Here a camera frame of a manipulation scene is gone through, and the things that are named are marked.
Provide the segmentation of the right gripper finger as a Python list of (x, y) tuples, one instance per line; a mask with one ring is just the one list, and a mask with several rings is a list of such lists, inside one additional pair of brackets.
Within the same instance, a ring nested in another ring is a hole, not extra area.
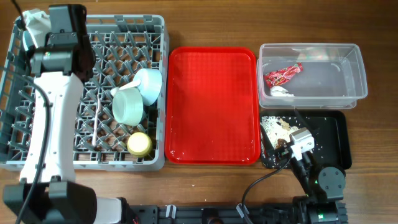
[(318, 134), (318, 128), (313, 129), (307, 122), (306, 119), (300, 114), (297, 108), (294, 109), (294, 113), (296, 115), (296, 118), (304, 125), (305, 128), (307, 128), (311, 134)]
[(274, 147), (271, 143), (271, 141), (268, 138), (268, 135), (266, 133), (266, 130), (264, 129), (263, 126), (260, 126), (261, 128), (261, 135), (262, 135), (262, 145), (264, 146), (264, 151), (265, 152), (272, 152), (274, 151)]

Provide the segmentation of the food scraps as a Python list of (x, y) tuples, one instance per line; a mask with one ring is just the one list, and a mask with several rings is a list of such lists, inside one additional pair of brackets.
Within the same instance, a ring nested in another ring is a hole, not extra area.
[(261, 126), (273, 148), (278, 148), (283, 142), (290, 142), (290, 134), (298, 131), (299, 127), (291, 126), (278, 116), (264, 116), (261, 118)]

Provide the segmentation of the white tissue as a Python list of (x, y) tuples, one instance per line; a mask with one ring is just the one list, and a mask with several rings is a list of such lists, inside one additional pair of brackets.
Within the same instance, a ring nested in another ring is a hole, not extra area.
[(288, 90), (283, 88), (282, 86), (273, 86), (270, 89), (271, 96), (274, 97), (293, 97), (294, 94), (289, 93)]

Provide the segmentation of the red snack wrapper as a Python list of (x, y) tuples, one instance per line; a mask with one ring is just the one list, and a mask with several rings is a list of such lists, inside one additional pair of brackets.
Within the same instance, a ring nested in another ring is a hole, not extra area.
[(265, 83), (269, 88), (281, 86), (288, 83), (297, 73), (302, 71), (302, 63), (296, 63), (295, 65), (269, 72), (267, 75), (264, 75)]

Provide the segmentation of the white plastic spoon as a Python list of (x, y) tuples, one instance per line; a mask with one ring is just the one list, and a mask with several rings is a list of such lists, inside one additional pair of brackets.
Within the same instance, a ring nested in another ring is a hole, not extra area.
[(111, 96), (114, 96), (120, 90), (125, 90), (125, 89), (128, 89), (128, 88), (134, 88), (134, 87), (139, 86), (140, 84), (141, 84), (141, 80), (140, 79), (133, 80), (132, 82), (127, 83), (127, 84), (123, 85), (122, 87), (113, 88), (112, 90), (110, 90), (110, 94), (111, 94)]

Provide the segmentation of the white plastic fork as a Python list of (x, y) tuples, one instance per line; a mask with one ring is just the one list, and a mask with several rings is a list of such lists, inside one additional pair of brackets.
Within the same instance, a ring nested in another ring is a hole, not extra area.
[(95, 148), (96, 147), (96, 140), (98, 136), (98, 115), (101, 111), (101, 102), (100, 102), (100, 96), (97, 95), (97, 104), (96, 104), (96, 111), (95, 111), (95, 120), (94, 120), (94, 126), (93, 126), (93, 138), (92, 138), (92, 146)]

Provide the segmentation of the light blue bowl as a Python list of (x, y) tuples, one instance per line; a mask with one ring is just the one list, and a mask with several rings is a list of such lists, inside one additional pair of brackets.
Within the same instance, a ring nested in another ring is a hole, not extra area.
[(161, 72), (157, 69), (142, 68), (135, 74), (133, 81), (140, 81), (136, 88), (142, 96), (143, 104), (146, 106), (153, 105), (162, 88)]

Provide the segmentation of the mint green bowl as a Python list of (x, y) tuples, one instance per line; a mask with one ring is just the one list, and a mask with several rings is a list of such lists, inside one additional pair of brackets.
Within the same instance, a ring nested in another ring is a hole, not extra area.
[(121, 124), (137, 126), (144, 116), (140, 91), (133, 87), (119, 90), (113, 98), (113, 116)]

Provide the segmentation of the yellow plastic cup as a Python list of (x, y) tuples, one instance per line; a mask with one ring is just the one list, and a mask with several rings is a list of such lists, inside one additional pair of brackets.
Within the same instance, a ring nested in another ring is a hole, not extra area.
[(146, 157), (152, 151), (152, 141), (145, 133), (134, 133), (127, 140), (127, 150), (135, 157)]

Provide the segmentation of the light blue plate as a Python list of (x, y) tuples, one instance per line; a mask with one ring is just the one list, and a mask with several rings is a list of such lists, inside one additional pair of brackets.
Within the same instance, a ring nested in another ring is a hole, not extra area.
[(31, 37), (31, 35), (29, 34), (29, 32), (27, 30), (25, 30), (23, 32), (22, 44), (23, 44), (23, 47), (24, 47), (25, 51), (28, 51), (30, 47), (34, 46), (32, 37)]

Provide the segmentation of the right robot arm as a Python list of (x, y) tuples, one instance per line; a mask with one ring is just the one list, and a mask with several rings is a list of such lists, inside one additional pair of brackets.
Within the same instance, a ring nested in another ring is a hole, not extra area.
[(265, 204), (263, 223), (347, 223), (342, 202), (352, 165), (346, 120), (339, 111), (269, 110), (260, 115), (261, 161), (290, 169), (305, 194)]

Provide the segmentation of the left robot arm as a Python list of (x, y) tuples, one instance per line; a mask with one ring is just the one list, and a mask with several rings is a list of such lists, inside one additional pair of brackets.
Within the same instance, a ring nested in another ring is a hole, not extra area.
[(73, 139), (76, 109), (93, 76), (95, 53), (86, 31), (86, 7), (49, 7), (48, 30), (32, 37), (22, 79), (35, 90), (35, 113), (19, 183), (7, 185), (3, 201), (18, 223), (127, 223), (123, 198), (98, 197), (75, 181)]

